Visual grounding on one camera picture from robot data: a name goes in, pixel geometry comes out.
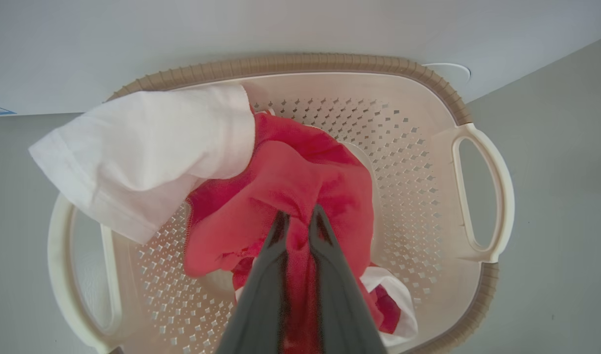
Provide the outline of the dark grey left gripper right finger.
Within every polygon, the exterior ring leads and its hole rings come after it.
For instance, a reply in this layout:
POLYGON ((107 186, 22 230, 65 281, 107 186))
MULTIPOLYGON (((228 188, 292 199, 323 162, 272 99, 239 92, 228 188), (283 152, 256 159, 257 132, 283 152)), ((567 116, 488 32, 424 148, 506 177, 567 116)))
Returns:
POLYGON ((318 338, 323 354, 385 354, 372 314, 343 255, 325 210, 316 205, 309 224, 316 265, 318 338))

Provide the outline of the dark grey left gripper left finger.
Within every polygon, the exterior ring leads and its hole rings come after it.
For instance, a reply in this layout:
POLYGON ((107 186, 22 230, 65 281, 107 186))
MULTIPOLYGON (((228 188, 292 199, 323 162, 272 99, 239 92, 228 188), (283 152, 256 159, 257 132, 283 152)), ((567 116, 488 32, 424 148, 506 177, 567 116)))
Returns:
POLYGON ((276 213, 239 297, 218 354, 282 354, 287 316, 286 239, 290 217, 276 213))

